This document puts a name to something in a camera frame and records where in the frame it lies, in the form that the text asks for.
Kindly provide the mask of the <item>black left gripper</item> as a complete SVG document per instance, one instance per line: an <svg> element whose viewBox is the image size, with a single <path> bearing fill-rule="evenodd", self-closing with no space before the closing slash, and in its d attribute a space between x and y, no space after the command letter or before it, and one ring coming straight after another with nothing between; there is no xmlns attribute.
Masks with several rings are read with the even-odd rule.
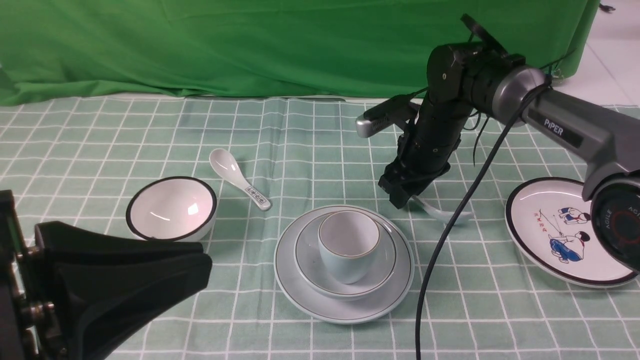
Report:
<svg viewBox="0 0 640 360"><path fill-rule="evenodd" d="M37 223L27 246L12 191L0 194L1 358L105 360L150 321L208 285L199 243Z"/></svg>

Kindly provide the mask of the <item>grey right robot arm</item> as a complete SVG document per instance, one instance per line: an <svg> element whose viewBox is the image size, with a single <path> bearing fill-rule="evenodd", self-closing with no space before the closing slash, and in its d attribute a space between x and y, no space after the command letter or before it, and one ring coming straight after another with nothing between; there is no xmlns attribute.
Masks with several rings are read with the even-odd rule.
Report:
<svg viewBox="0 0 640 360"><path fill-rule="evenodd" d="M601 246L639 271L639 120L551 89L547 75L518 54L480 42L440 45L430 53L428 90L408 117L396 158L378 185L396 208L449 169L472 112L503 123L523 122L587 164L582 198Z"/></svg>

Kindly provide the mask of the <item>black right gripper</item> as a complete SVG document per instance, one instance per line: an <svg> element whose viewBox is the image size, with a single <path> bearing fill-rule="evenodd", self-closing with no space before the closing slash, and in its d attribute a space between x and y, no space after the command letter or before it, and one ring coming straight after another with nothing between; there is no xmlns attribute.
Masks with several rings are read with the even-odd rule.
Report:
<svg viewBox="0 0 640 360"><path fill-rule="evenodd" d="M417 121L403 134L397 157L378 180L391 205L404 208L446 173L451 153L472 112L473 106L466 100L423 98Z"/></svg>

